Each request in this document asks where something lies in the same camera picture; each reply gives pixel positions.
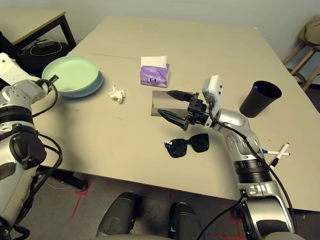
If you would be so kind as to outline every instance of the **white pen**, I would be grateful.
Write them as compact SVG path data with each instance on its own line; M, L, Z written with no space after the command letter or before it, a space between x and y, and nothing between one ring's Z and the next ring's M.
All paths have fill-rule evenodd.
M285 145L283 145L279 153L275 156L275 159L270 163L270 168L275 168L275 166L278 164L279 159L283 156L284 152L287 150L288 147L289 143L287 142Z
M269 150L266 150L266 149L262 149L262 152L264 154L271 154L271 155L278 155L279 154L279 151L269 151ZM284 152L282 154L282 156L290 156L290 152Z

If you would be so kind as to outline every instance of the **tissue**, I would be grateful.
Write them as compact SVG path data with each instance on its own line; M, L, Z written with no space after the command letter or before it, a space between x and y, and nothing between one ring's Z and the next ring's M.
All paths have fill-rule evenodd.
M170 64L167 56L142 56L140 83L154 87L168 86Z
M114 83L112 83L112 92L109 92L108 96L112 99L116 99L117 102L121 104L126 93L123 87L118 88Z

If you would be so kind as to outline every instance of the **tabletop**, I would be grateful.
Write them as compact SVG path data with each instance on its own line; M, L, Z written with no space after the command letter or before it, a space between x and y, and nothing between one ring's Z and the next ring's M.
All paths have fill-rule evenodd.
M72 52L94 60L105 77L94 94L59 97L55 107L35 119L37 129L63 149L62 169L237 200L237 176L221 134L200 125L185 132L151 116L152 91L201 92L204 80L220 75L222 107L239 111L255 81L276 84L282 97L257 117L251 129L260 146L278 151L290 142L275 172L293 207L320 211L317 147L320 115L294 77L255 28L132 17L107 17ZM167 55L167 88L140 85L140 57ZM108 97L112 82L124 87L123 104ZM53 100L50 93L33 106L37 112ZM188 147L171 158L164 142L208 133L209 150ZM49 152L44 164L52 166Z
M0 8L0 31L15 45L64 14L62 10Z

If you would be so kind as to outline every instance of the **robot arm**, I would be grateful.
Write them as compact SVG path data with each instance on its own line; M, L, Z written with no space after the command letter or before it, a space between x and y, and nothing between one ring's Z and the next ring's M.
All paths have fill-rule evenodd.
M0 229L10 232L47 156L31 105L48 94L49 86L5 53L0 53L0 78L11 84L0 89Z
M208 105L198 99L198 93L168 92L177 100L189 102L186 118L180 118L167 110L159 109L158 112L185 131L189 124L201 124L205 128L219 131L224 136L238 175L238 188L244 197L240 209L247 239L263 240L274 232L294 233L293 221L277 182L272 180L266 165L255 156L258 155L264 160L259 140L250 129L248 119L241 113L221 108L223 86L218 75L204 82L202 93ZM246 136L255 154L237 132Z

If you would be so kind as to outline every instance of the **green plate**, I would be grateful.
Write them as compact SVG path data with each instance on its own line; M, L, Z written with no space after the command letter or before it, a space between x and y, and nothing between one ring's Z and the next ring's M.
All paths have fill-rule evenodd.
M59 79L54 83L58 92L74 93L81 91L97 79L97 65L88 57L64 56L45 67L42 78L49 80L53 75Z

